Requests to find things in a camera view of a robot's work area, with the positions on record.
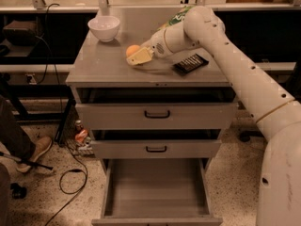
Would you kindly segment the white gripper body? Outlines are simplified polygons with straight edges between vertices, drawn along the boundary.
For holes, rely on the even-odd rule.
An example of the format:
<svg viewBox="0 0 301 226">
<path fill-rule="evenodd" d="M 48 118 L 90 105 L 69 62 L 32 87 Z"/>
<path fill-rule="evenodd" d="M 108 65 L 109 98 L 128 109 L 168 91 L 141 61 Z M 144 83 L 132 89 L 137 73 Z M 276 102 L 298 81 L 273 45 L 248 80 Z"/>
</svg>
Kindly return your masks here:
<svg viewBox="0 0 301 226">
<path fill-rule="evenodd" d="M 158 58 L 169 57 L 172 55 L 166 43 L 166 30 L 161 29 L 154 33 L 151 38 L 142 44 L 147 47 Z"/>
</svg>

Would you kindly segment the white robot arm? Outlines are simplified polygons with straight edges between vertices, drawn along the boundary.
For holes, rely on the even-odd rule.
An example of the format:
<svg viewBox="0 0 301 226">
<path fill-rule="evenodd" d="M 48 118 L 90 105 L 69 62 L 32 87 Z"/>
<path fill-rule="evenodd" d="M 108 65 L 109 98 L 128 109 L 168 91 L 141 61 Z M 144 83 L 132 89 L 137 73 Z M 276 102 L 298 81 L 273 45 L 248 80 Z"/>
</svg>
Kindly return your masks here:
<svg viewBox="0 0 301 226">
<path fill-rule="evenodd" d="M 129 47 L 127 62 L 140 65 L 197 47 L 213 57 L 267 140 L 256 226 L 300 226 L 301 104 L 228 39 L 210 8 L 190 8 L 182 21 Z"/>
</svg>

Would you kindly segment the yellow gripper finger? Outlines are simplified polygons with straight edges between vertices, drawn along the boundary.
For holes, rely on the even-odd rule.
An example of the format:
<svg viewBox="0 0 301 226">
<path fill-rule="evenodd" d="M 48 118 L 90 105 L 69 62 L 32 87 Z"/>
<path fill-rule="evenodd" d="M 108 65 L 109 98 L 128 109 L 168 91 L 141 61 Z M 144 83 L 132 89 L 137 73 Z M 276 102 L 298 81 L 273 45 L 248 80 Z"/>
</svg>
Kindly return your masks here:
<svg viewBox="0 0 301 226">
<path fill-rule="evenodd" d="M 133 55 L 126 57 L 126 60 L 129 65 L 136 66 L 140 64 L 144 64 L 150 62 L 153 57 L 153 51 L 150 47 L 141 47 L 140 49 L 134 53 Z"/>
</svg>

